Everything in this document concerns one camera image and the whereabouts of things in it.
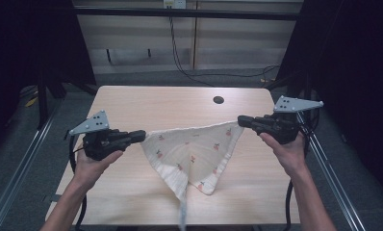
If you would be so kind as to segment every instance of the light wooden tabletop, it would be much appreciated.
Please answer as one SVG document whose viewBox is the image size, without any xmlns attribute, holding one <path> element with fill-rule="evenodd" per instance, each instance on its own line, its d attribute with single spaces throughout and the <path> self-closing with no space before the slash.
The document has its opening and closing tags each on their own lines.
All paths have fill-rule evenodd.
<svg viewBox="0 0 383 231">
<path fill-rule="evenodd" d="M 224 102 L 215 103 L 215 96 Z M 269 91 L 259 89 L 102 87 L 89 116 L 105 110 L 113 129 L 151 132 L 233 121 L 239 115 L 270 115 L 272 108 Z M 57 194 L 71 178 L 67 166 Z M 214 193 L 206 195 L 189 186 L 187 224 L 285 223 L 288 183 L 271 149 L 251 129 L 244 129 Z M 135 143 L 89 191 L 83 224 L 177 225 L 179 204 Z M 294 194 L 291 216 L 299 223 Z"/>
</svg>

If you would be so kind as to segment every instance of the round black hole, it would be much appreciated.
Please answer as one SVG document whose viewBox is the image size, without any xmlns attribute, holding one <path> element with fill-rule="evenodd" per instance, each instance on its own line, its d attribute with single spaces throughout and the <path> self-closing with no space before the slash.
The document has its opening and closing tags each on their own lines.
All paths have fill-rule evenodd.
<svg viewBox="0 0 383 231">
<path fill-rule="evenodd" d="M 215 101 L 215 103 L 217 103 L 217 104 L 222 104 L 222 103 L 224 103 L 224 98 L 221 96 L 216 96 L 213 98 L 213 101 Z"/>
</svg>

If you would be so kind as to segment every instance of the horizontal black bar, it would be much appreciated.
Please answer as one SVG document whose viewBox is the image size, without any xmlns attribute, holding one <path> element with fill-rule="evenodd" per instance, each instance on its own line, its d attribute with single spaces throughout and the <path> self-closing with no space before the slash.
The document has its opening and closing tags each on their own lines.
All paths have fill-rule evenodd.
<svg viewBox="0 0 383 231">
<path fill-rule="evenodd" d="M 263 13 L 263 12 L 229 12 L 183 9 L 132 9 L 132 8 L 30 8 L 30 11 L 44 13 L 74 13 L 80 15 L 120 15 L 120 16 L 168 16 L 168 17 L 205 17 L 296 21 L 302 16 L 299 13 Z"/>
</svg>

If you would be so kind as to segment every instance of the white patterned cloth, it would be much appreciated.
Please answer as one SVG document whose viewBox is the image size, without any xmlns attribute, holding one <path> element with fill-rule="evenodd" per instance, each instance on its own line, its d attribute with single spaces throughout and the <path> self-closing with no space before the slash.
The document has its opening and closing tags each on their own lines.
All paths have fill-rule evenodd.
<svg viewBox="0 0 383 231">
<path fill-rule="evenodd" d="M 185 230 L 186 188 L 214 192 L 219 176 L 243 132 L 237 121 L 207 127 L 150 132 L 141 143 L 150 165 L 181 201 L 181 229 Z"/>
</svg>

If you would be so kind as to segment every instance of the person's left hand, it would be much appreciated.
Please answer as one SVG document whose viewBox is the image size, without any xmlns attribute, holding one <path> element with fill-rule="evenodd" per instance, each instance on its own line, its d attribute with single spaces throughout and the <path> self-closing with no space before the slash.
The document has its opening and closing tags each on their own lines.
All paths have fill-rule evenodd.
<svg viewBox="0 0 383 231">
<path fill-rule="evenodd" d="M 75 175 L 72 181 L 85 187 L 87 191 L 90 190 L 95 185 L 95 182 L 99 179 L 104 170 L 107 169 L 110 164 L 114 163 L 120 156 L 122 156 L 122 154 L 122 151 L 115 151 L 102 161 L 95 161 L 86 155 L 84 149 L 79 150 L 77 152 Z"/>
</svg>

